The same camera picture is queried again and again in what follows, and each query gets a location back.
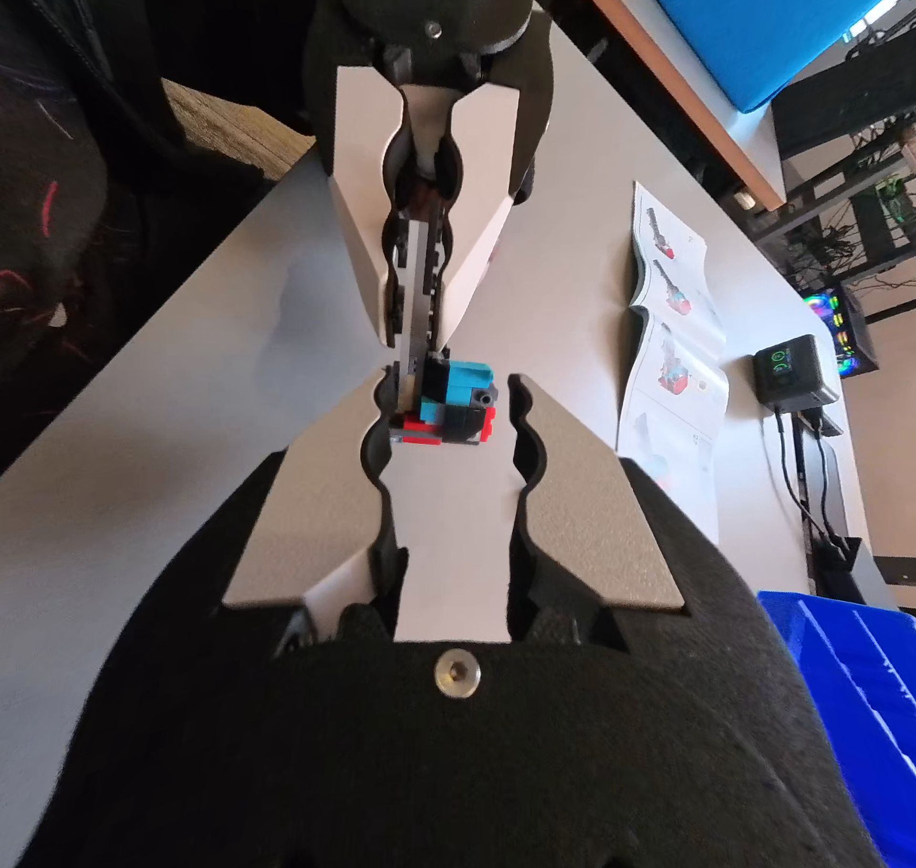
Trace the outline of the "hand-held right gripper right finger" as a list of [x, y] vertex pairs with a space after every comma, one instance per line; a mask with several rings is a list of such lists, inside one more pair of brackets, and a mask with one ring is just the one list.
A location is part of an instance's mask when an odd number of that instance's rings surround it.
[[558, 622], [561, 640], [624, 643], [619, 610], [686, 603], [616, 452], [531, 377], [511, 374], [513, 464], [523, 485], [510, 536], [513, 642]]

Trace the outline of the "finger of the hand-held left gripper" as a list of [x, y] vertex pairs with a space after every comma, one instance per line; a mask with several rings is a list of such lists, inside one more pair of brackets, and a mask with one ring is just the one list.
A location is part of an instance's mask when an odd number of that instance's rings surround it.
[[461, 323], [509, 217], [519, 99], [513, 88], [483, 84], [452, 107], [451, 139], [461, 171], [446, 215], [451, 250], [440, 274], [437, 349]]
[[341, 65], [334, 117], [331, 198], [369, 322], [380, 343], [392, 348], [393, 270], [385, 225], [395, 198], [385, 160], [407, 131], [405, 97], [371, 65]]

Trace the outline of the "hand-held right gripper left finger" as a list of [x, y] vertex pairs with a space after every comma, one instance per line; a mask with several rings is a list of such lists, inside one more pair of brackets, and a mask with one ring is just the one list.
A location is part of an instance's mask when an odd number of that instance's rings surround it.
[[348, 608], [367, 605], [394, 636], [407, 551], [382, 475], [392, 459], [396, 385], [395, 367], [372, 372], [288, 446], [226, 607], [300, 607], [312, 641], [327, 641]]

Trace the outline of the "multicolour toy brick model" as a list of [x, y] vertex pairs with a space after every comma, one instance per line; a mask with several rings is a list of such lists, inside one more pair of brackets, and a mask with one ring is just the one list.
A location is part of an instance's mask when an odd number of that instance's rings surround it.
[[452, 358], [441, 333], [443, 273], [451, 249], [445, 204], [428, 184], [396, 208], [389, 320], [397, 349], [392, 444], [474, 446], [492, 436], [498, 390], [485, 363]]

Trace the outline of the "person's left forearm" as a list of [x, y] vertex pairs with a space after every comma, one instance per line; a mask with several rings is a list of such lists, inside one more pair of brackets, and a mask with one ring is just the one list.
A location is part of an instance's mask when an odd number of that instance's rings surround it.
[[312, 135], [302, 60], [315, 0], [144, 0], [166, 79]]

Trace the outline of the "white desk wooden edge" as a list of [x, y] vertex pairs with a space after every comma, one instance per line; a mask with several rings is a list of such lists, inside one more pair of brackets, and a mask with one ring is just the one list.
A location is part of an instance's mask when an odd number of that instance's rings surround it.
[[739, 177], [757, 204], [786, 203], [770, 105], [736, 109], [657, 0], [590, 0]]

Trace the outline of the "toy brick instruction booklet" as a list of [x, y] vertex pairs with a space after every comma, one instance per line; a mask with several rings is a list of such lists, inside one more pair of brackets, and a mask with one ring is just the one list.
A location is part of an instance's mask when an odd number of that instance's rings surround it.
[[714, 452], [729, 396], [726, 331], [705, 273], [702, 237], [639, 183], [632, 252], [638, 321], [616, 451], [634, 461], [713, 544], [719, 540]]

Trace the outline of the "black charger green display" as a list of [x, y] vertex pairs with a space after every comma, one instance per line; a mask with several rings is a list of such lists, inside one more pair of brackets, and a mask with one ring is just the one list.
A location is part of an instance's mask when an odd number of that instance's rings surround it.
[[796, 413], [835, 404], [841, 397], [837, 373], [827, 373], [815, 335], [799, 335], [752, 357], [759, 403], [774, 413]]

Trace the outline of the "person's black jacket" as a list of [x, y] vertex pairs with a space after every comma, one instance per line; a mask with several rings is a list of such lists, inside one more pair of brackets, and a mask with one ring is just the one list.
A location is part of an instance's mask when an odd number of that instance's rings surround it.
[[110, 175], [52, 26], [70, 14], [73, 0], [2, 0], [2, 471], [155, 309], [140, 204]]

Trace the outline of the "blue fabric box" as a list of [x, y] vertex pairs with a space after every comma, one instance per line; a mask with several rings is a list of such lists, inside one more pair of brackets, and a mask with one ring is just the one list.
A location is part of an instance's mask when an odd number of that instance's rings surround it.
[[656, 0], [734, 108], [750, 114], [883, 0]]

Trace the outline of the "computer with rainbow lights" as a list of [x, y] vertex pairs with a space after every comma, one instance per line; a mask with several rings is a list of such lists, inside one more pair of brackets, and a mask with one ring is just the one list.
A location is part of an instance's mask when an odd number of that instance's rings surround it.
[[829, 286], [803, 297], [830, 332], [841, 379], [879, 369], [876, 347], [860, 301], [843, 285]]

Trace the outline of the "blue plastic storage bin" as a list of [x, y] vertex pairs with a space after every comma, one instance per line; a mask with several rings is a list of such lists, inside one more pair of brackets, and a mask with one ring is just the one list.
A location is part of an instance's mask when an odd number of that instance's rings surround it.
[[915, 621], [762, 591], [821, 717], [853, 804], [887, 866], [915, 865]]

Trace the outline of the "black flat panel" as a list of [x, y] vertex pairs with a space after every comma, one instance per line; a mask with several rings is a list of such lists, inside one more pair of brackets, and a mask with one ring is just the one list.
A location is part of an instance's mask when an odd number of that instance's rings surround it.
[[789, 84], [771, 102], [783, 160], [914, 107], [914, 29]]

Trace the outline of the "black metal equipment rack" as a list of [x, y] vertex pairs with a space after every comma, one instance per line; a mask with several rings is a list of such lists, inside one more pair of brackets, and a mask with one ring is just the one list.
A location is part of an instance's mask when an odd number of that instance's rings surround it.
[[786, 163], [788, 200], [777, 209], [746, 189], [726, 200], [739, 229], [799, 293], [861, 286], [914, 258], [914, 114], [868, 127], [851, 145], [805, 180]]

